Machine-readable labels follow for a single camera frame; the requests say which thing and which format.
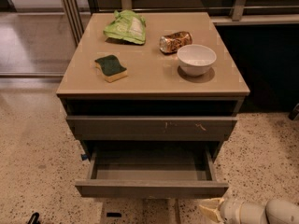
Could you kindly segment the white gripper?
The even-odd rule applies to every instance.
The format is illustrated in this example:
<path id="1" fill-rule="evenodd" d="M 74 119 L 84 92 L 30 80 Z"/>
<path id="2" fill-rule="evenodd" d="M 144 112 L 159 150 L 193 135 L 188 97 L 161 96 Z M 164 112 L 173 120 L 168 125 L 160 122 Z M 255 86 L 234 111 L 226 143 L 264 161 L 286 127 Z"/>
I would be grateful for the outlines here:
<path id="1" fill-rule="evenodd" d="M 211 198 L 199 202 L 200 212 L 215 223 L 268 224 L 265 207 L 238 199 Z"/>

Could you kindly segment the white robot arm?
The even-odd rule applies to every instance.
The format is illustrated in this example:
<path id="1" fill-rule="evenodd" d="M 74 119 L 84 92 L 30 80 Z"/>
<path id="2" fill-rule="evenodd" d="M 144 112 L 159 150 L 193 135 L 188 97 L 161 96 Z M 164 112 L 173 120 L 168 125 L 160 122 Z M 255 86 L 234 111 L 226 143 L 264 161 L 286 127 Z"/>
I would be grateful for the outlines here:
<path id="1" fill-rule="evenodd" d="M 266 205 L 238 199 L 204 199 L 199 210 L 220 224 L 299 224 L 299 206 L 280 199 L 270 200 Z"/>

